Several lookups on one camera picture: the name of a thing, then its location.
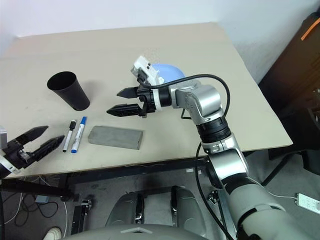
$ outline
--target floor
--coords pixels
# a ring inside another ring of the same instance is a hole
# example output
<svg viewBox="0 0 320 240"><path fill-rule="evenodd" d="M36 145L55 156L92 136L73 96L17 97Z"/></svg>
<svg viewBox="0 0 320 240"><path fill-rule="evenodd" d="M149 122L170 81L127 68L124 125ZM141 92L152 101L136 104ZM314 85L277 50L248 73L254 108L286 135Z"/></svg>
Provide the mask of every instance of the floor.
<svg viewBox="0 0 320 240"><path fill-rule="evenodd" d="M246 159L249 164L250 176L259 182L279 163L279 159L269 161L266 150L256 151ZM56 180L52 177L47 177L47 181L49 184L54 185ZM208 178L202 174L200 176L200 182L203 191L207 195L212 190ZM86 230L103 227L114 204L119 197L126 192L151 190L171 187L173 185L187 187L198 199L200 209L205 219L207 238L210 240L225 239L200 198L194 172L188 172L185 169L119 177L75 185L75 193L80 194L80 199L88 195L94 196L93 207L87 216L84 227ZM278 195L295 196L295 194L299 192L320 200L320 176L304 170L302 159L299 155L295 156L266 188L270 192ZM9 194L11 193L3 192L3 199ZM19 199L20 194L16 194L4 203L5 221L10 219L17 211ZM27 204L28 201L32 203L31 198L26 198ZM65 207L58 198L51 197L50 201L56 201L58 203L58 211L53 217L44 218L38 210L30 212L24 226L17 227L14 221L6 224L6 239L42 240L47 230L54 226L60 227L63 233L66 224ZM296 219L299 225L309 232L310 235L319 239L320 215L298 207L293 199L278 198L278 201L286 208L287 212ZM69 201L66 203L68 209L67 236L70 234L74 206L76 205L79 205L79 202ZM55 206L53 204L42 207L42 211L46 215L50 215L54 210ZM162 193L148 196L145 199L145 214L145 223L171 225L170 194ZM21 213L17 218L17 224L21 224L25 217L26 213Z"/></svg>

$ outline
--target beige tabletop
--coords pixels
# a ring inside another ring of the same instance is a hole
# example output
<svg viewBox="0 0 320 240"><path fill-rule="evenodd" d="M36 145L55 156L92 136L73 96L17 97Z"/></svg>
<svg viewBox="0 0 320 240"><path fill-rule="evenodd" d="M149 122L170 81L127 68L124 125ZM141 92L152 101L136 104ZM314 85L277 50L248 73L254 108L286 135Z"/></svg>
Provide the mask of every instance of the beige tabletop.
<svg viewBox="0 0 320 240"><path fill-rule="evenodd" d="M200 142L197 128L192 121L180 119L179 109L166 107L145 119L106 113L114 105L139 102L116 94L137 86L130 69L140 55L152 63L175 65L186 76L208 73L223 78L231 94L226 119L242 151L292 144L231 41L215 23L39 35L17 39L0 59L0 125L8 131L9 140L30 128L48 125L40 138L25 146L32 151L49 138L66 135L72 119L87 116L87 124L78 153L63 153L61 145L23 169L21 176L195 156ZM89 108L75 111L47 89L48 79L62 71L77 75L90 99ZM217 88L225 107L224 88L212 79L200 81ZM88 135L96 125L143 130L140 150L90 144Z"/></svg>

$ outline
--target black paper cup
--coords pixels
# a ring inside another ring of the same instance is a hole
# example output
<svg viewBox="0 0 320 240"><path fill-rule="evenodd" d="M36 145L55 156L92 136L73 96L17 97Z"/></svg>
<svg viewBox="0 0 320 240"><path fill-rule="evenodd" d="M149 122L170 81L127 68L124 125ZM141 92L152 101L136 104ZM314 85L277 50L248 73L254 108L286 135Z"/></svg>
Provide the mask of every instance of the black paper cup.
<svg viewBox="0 0 320 240"><path fill-rule="evenodd" d="M48 89L58 94L74 110L82 111L90 105L88 97L73 72L59 72L53 75L46 85Z"/></svg>

